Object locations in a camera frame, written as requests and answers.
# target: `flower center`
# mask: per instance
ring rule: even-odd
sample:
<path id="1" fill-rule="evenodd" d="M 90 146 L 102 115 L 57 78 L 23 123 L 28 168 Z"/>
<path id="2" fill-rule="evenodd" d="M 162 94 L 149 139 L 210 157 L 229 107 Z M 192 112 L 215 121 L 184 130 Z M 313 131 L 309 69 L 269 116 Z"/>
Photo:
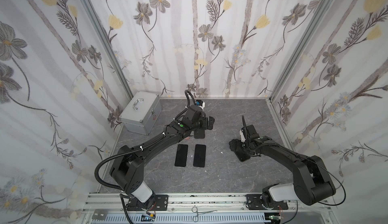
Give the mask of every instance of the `flower center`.
<path id="1" fill-rule="evenodd" d="M 4 41 L 3 41 L 3 44 L 6 44 L 6 45 L 8 45 L 8 46 L 12 45 L 11 42 L 8 41 L 8 40 L 4 40 Z"/>
<path id="2" fill-rule="evenodd" d="M 24 198 L 22 198 L 22 204 L 26 204 L 27 202 L 28 202 L 28 197 L 24 197 Z"/>

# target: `phone screen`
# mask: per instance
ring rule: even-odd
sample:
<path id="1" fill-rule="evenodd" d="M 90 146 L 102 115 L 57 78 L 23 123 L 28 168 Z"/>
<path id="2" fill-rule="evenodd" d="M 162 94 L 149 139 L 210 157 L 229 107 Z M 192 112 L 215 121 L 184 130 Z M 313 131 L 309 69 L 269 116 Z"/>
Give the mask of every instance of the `phone screen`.
<path id="1" fill-rule="evenodd" d="M 205 167 L 206 145 L 195 145 L 194 167 Z"/>
<path id="2" fill-rule="evenodd" d="M 187 149 L 189 148 L 186 144 L 178 144 L 177 156 L 175 157 L 176 167 L 186 167 L 187 161 Z"/>

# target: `case lid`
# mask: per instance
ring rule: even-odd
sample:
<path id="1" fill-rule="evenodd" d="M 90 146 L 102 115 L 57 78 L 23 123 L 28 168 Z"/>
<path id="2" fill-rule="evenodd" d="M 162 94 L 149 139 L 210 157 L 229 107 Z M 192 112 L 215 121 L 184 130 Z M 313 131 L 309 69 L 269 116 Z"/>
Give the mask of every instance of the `case lid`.
<path id="1" fill-rule="evenodd" d="M 158 101 L 158 94 L 139 91 L 121 113 L 120 118 L 126 123 L 143 125 L 143 122 L 145 123 L 149 117 L 152 106 L 156 105 Z"/>

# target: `case handle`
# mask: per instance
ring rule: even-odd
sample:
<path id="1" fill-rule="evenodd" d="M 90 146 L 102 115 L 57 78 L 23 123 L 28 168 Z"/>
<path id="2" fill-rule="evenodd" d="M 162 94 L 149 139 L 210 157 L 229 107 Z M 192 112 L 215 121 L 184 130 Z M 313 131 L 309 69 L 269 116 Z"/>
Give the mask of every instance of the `case handle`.
<path id="1" fill-rule="evenodd" d="M 144 99 L 138 99 L 138 100 L 136 100 L 135 103 L 133 103 L 132 108 L 134 108 L 134 110 L 137 110 L 137 107 L 135 107 L 136 104 L 137 104 L 139 101 L 143 101 L 143 100 L 144 100 Z"/>

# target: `metal corner post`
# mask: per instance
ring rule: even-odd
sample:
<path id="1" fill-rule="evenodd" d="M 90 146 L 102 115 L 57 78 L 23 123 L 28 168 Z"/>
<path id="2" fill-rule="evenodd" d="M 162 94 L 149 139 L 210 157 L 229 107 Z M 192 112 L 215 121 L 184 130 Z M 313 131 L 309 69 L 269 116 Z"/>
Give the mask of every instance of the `metal corner post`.
<path id="1" fill-rule="evenodd" d="M 129 85 L 127 83 L 127 79 L 124 76 L 123 71 L 120 68 L 120 64 L 117 61 L 117 58 L 114 56 L 113 49 L 111 47 L 111 44 L 109 43 L 108 38 L 106 37 L 106 33 L 104 32 L 104 28 L 102 24 L 100 23 L 100 20 L 97 16 L 97 13 L 95 12 L 92 2 L 90 0 L 81 0 L 81 3 L 83 4 L 88 17 L 90 21 L 92 22 L 92 25 L 95 29 L 95 32 L 97 33 L 98 37 L 100 38 L 102 44 L 104 45 L 105 51 L 108 54 L 108 57 L 110 61 L 112 62 L 112 66 L 114 67 L 114 71 L 116 72 L 117 76 L 119 77 L 119 80 L 121 84 L 124 87 L 125 94 L 129 100 L 133 98 L 133 94 L 131 89 L 129 88 Z"/>
<path id="2" fill-rule="evenodd" d="M 322 0 L 322 2 L 319 4 L 317 11 L 313 14 L 313 18 L 308 24 L 305 32 L 303 33 L 301 39 L 298 42 L 298 45 L 296 46 L 293 54 L 291 55 L 289 61 L 287 62 L 285 68 L 283 69 L 279 77 L 279 80 L 276 82 L 274 86 L 274 89 L 270 97 L 271 101 L 273 101 L 273 99 L 276 98 L 277 95 L 280 93 L 281 88 L 285 84 L 291 71 L 293 70 L 295 64 L 297 63 L 299 56 L 302 54 L 303 50 L 307 46 L 307 43 L 310 41 L 313 33 L 319 26 L 321 19 L 323 18 L 327 10 L 330 8 L 330 5 L 332 4 L 333 1 L 334 0 Z"/>

